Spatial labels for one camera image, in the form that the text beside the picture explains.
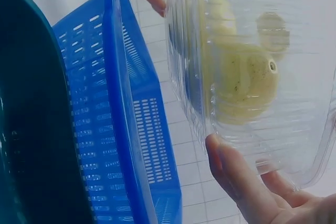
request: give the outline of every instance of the dark green container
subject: dark green container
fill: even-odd
[[[0,0],[0,223],[93,223],[61,52],[32,0]]]

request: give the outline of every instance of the pear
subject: pear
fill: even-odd
[[[264,112],[275,98],[279,73],[271,55],[257,45],[218,44],[214,59],[216,119],[245,124]]]
[[[277,92],[279,74],[270,48],[239,42],[236,18],[227,0],[197,0],[200,87],[195,79],[196,56],[191,53],[192,6],[188,0],[185,3],[187,25],[183,26],[184,37],[181,34],[182,19],[174,12],[177,29],[170,29],[170,41],[187,59],[184,74],[187,98],[198,112],[203,102],[205,116],[208,118],[214,111],[216,120],[221,123],[242,125],[252,121],[268,108]],[[184,47],[189,49],[187,56],[183,53]]]

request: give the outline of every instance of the clear plastic container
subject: clear plastic container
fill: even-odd
[[[277,169],[297,187],[314,184],[335,140],[335,5],[166,3],[173,89],[202,146],[217,133],[257,173]]]

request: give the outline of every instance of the blue plastic basket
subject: blue plastic basket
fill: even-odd
[[[182,223],[160,84],[129,0],[90,0],[54,26],[97,223]]]

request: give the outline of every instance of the white tile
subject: white tile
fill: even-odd
[[[216,180],[203,182],[202,187],[206,202],[228,197],[228,194],[220,187]]]
[[[165,103],[164,111],[168,124],[183,122],[187,120],[178,101]]]
[[[138,11],[137,0],[130,0],[130,2],[134,13],[136,13]]]
[[[248,224],[248,222],[245,220],[242,214],[240,214],[239,217],[240,217],[240,224]]]
[[[164,103],[177,101],[176,95],[174,94],[172,85],[169,81],[161,82],[160,87]]]
[[[164,24],[164,18],[154,10],[139,12],[141,27]]]
[[[201,179],[199,177],[197,163],[179,165],[177,166],[177,173],[179,174],[181,186],[186,186],[186,185],[191,185],[191,184],[196,184],[196,183],[201,182]]]
[[[153,62],[163,61],[167,59],[166,40],[161,40],[147,44],[147,48]]]
[[[223,219],[212,220],[209,221],[208,224],[242,224],[242,223],[240,223],[239,215],[235,215]]]
[[[183,207],[183,224],[206,222],[205,204]]]
[[[200,171],[202,182],[214,180],[214,177],[212,176],[211,171],[210,171],[208,160],[198,162],[198,169]]]
[[[208,160],[208,157],[206,156],[205,151],[201,147],[201,144],[198,141],[194,141],[194,145],[195,145],[197,161]]]
[[[138,25],[140,27],[139,13],[135,13],[135,18],[137,19]]]
[[[205,203],[205,209],[208,221],[239,214],[236,203],[228,197]]]
[[[168,125],[172,144],[182,144],[192,141],[188,121],[172,123]]]
[[[181,191],[183,206],[201,204],[204,202],[201,184],[182,186]]]
[[[153,43],[166,39],[165,27],[163,24],[141,28],[142,35],[147,43]]]
[[[137,0],[139,11],[142,12],[144,10],[152,10],[152,5],[147,0]]]
[[[168,62],[166,60],[155,62],[154,66],[160,82],[170,80]]]
[[[186,165],[196,162],[196,155],[192,143],[173,146],[176,165]]]

